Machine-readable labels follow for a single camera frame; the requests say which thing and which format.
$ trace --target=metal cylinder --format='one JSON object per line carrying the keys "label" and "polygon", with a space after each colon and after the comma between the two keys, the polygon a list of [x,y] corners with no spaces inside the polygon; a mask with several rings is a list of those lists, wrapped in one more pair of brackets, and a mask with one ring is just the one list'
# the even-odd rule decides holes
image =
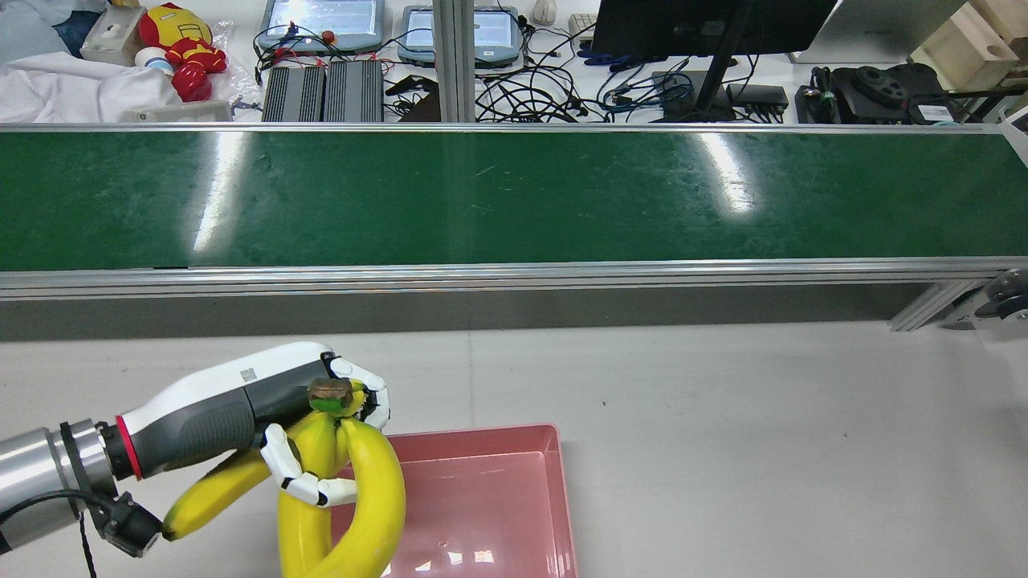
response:
{"label": "metal cylinder", "polygon": [[[60,432],[39,428],[0,441],[0,512],[44,492],[77,489],[113,491],[113,477],[100,434],[91,420],[70,427],[74,448]],[[81,482],[73,461],[81,464]],[[34,504],[0,527],[2,540],[13,549],[78,519],[84,508],[78,500],[57,499]]]}

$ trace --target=stuffed toy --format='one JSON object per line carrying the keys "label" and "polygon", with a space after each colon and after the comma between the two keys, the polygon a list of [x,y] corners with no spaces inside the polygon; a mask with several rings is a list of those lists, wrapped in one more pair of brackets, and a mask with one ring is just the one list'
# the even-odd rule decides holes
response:
{"label": "stuffed toy", "polygon": [[148,46],[167,50],[164,58],[178,67],[172,85],[183,102],[206,101],[214,87],[208,73],[225,70],[225,52],[211,45],[211,27],[196,14],[168,3],[147,10],[139,33]]}

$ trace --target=tablet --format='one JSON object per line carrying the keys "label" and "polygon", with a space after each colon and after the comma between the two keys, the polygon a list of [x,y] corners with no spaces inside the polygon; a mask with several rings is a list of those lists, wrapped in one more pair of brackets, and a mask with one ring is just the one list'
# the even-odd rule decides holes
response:
{"label": "tablet", "polygon": [[[370,52],[382,45],[386,0],[268,0],[264,10],[264,32],[257,44],[268,49],[289,48],[295,52],[326,53],[324,44],[309,38],[287,39],[289,23],[306,28],[315,35],[331,30],[336,49],[342,52]],[[301,36],[310,33],[301,30]]]}
{"label": "tablet", "polygon": [[[521,51],[521,30],[517,26],[517,10],[475,8],[475,67],[500,68],[513,64]],[[400,60],[419,66],[435,66],[436,55],[432,35],[432,8],[407,6],[403,10],[400,39]]]}

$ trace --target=banana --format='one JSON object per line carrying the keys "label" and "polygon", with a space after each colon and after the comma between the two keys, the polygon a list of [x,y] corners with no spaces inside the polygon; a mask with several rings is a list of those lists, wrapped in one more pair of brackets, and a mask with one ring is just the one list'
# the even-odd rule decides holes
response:
{"label": "banana", "polygon": [[[336,427],[328,413],[300,429],[293,441],[304,471],[319,478],[335,477]],[[332,548],[332,512],[279,493],[279,559],[283,578],[301,578]]]}
{"label": "banana", "polygon": [[389,440],[375,428],[343,420],[357,479],[357,511],[339,543],[304,578],[378,578],[396,553],[407,497],[403,471]]}
{"label": "banana", "polygon": [[[314,420],[314,412],[305,416],[289,428],[290,437]],[[269,475],[259,451],[235,451],[176,500],[164,516],[164,538],[178,540],[199,530]]]}

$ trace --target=black monitor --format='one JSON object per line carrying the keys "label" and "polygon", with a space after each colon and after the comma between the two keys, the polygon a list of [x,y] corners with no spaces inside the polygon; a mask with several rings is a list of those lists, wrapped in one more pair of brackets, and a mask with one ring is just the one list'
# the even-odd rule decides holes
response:
{"label": "black monitor", "polygon": [[836,0],[601,0],[592,51],[642,59],[713,57],[696,107],[706,112],[732,55],[804,50]]}

